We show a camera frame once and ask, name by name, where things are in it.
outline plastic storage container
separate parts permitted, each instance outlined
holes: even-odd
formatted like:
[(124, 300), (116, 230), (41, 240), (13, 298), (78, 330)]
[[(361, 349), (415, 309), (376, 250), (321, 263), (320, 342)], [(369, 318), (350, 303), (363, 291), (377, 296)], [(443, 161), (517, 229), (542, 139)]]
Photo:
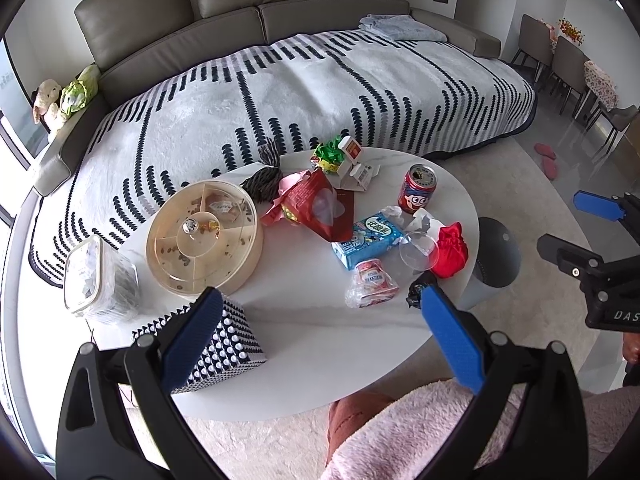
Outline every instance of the plastic storage container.
[(249, 278), (262, 254), (262, 224), (251, 197), (221, 180), (191, 184), (156, 214), (146, 262), (164, 288), (197, 296), (207, 286), (229, 295)]
[(140, 303), (136, 267), (98, 235), (74, 247), (65, 264), (65, 307), (76, 317), (114, 324)]

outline black tassel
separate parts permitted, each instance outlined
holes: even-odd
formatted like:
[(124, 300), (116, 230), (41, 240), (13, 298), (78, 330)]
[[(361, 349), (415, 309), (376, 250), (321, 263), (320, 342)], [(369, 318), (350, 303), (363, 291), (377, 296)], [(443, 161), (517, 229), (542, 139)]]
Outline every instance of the black tassel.
[(266, 144), (258, 146), (258, 155), (260, 162), (266, 167), (258, 170), (254, 176), (240, 184), (240, 187), (254, 202), (273, 202), (278, 197), (278, 184), (283, 177), (280, 169), (280, 152), (275, 140), (267, 137)]

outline gray sofa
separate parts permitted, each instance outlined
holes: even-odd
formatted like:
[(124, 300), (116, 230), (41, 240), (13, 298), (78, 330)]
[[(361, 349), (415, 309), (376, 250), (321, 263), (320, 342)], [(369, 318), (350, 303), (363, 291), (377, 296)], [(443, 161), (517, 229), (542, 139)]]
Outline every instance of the gray sofa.
[(102, 72), (100, 93), (49, 146), (34, 187), (52, 193), (76, 170), (106, 113), (194, 65), (299, 33), (358, 28), (366, 14), (407, 13), (474, 56), (500, 55), (498, 39), (406, 0), (83, 0), (76, 18)]

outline red cloth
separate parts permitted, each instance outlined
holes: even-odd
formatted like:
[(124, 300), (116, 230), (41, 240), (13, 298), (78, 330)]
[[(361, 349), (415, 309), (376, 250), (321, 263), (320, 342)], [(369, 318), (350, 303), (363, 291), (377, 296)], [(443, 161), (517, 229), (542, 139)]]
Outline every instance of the red cloth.
[(438, 249), (440, 250), (438, 262), (431, 269), (437, 277), (450, 278), (465, 267), (469, 260), (469, 250), (462, 237), (460, 222), (440, 228)]

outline clear glass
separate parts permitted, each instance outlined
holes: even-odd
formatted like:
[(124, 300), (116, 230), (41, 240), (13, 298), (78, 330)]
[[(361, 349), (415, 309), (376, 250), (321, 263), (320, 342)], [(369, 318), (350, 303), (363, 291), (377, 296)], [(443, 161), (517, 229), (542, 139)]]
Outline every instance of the clear glass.
[(424, 231), (412, 231), (400, 240), (400, 257), (413, 270), (430, 270), (438, 263), (440, 250), (436, 240)]

